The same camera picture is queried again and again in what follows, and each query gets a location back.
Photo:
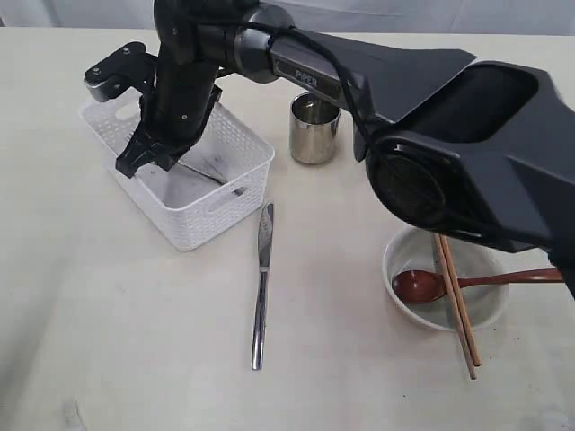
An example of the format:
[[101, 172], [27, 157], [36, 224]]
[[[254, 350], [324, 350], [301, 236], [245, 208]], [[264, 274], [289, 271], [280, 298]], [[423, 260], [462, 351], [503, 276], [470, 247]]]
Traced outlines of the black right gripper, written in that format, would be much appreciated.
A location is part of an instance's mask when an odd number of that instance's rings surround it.
[[157, 60], [155, 92], [146, 116], [117, 157], [115, 168], [131, 179], [153, 163], [168, 172], [203, 134], [219, 67], [209, 61]]

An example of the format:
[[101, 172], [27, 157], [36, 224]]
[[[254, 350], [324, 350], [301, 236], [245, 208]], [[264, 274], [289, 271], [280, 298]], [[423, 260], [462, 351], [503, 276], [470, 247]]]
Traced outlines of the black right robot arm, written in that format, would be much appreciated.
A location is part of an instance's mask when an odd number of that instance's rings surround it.
[[461, 49], [299, 30], [258, 1], [157, 1], [155, 88], [116, 161], [170, 168], [203, 133], [220, 70], [278, 78], [350, 113], [353, 153], [404, 222], [500, 251], [545, 251], [574, 284], [574, 112], [540, 69]]

